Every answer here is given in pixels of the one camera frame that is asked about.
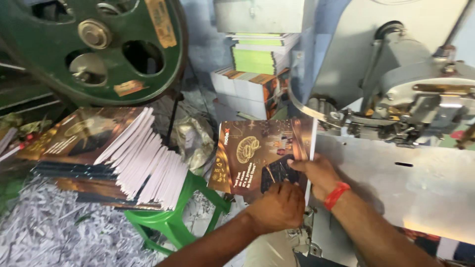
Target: red thread bracelet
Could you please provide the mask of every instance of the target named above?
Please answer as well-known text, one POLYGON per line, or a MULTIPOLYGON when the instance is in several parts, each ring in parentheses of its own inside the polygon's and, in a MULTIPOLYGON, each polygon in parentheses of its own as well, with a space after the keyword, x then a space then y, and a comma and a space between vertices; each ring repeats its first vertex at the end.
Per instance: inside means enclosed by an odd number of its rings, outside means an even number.
POLYGON ((324 204, 327 210, 332 210, 333 206, 335 206, 337 200, 342 196, 342 194, 345 191, 351 189, 351 187, 347 183, 339 181, 336 184, 337 184, 337 188, 333 190, 330 194, 328 194, 328 196, 325 199, 324 204))

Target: orange label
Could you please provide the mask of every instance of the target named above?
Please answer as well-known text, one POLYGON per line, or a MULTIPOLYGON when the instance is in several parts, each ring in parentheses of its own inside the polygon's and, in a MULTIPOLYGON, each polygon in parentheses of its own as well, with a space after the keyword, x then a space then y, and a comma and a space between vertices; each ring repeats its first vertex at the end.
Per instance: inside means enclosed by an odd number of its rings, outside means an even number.
POLYGON ((119 84, 117 86, 114 86, 114 91, 119 95, 119 96, 124 96, 128 95, 131 93, 135 93, 137 91, 140 91, 142 89, 145 89, 146 87, 143 86, 143 82, 139 80, 132 80, 125 82, 123 84, 119 84))
POLYGON ((147 9, 155 26, 158 40, 163 48, 177 45, 165 0, 145 0, 147 9))

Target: stack of notebooks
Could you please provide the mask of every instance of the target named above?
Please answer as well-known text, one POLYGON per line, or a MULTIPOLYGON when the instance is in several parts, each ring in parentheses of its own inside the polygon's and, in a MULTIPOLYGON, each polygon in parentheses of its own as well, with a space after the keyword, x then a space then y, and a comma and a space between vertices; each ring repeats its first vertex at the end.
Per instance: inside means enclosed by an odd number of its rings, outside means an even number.
POLYGON ((278 75, 290 66, 290 49, 297 44, 300 35, 232 33, 226 37, 238 41, 231 47, 235 70, 278 75))
POLYGON ((153 132, 147 107, 80 108, 17 157, 78 201, 128 209, 173 210, 188 172, 153 132))
POLYGON ((274 76, 235 71, 233 67, 226 67, 211 72, 211 81, 216 90, 218 105, 256 119, 267 120, 274 116, 280 99, 287 94, 289 71, 284 69, 278 76, 274 76))

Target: cover illustration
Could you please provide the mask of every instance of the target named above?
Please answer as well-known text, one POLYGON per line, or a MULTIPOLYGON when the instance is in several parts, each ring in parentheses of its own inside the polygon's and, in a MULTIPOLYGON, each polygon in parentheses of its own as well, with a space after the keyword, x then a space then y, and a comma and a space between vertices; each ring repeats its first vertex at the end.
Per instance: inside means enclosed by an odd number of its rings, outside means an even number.
POLYGON ((312 127, 311 118, 222 122, 208 187, 252 201, 287 178, 305 192, 307 178, 287 160, 309 159, 312 127))
POLYGON ((17 157, 94 164, 142 111, 142 107, 79 108, 17 157))

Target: flywheel spoke hole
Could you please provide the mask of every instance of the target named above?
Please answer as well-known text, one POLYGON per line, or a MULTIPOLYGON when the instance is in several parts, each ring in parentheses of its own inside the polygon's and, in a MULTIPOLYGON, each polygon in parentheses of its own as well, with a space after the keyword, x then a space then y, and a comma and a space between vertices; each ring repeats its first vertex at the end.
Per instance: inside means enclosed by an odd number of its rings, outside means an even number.
POLYGON ((30 12, 32 16, 41 20, 64 23, 74 19, 71 9, 67 8, 67 4, 58 0, 51 1, 31 1, 17 0, 26 12, 30 12))
POLYGON ((160 49, 154 44, 139 41, 128 41, 122 45, 125 58, 140 73, 159 73, 164 66, 163 56, 160 49))
POLYGON ((69 53, 66 67, 73 79, 86 85, 101 86, 107 79, 104 61, 89 48, 69 53))
POLYGON ((133 10, 139 0, 110 0, 102 1, 96 5, 97 10, 108 16, 117 16, 133 10))

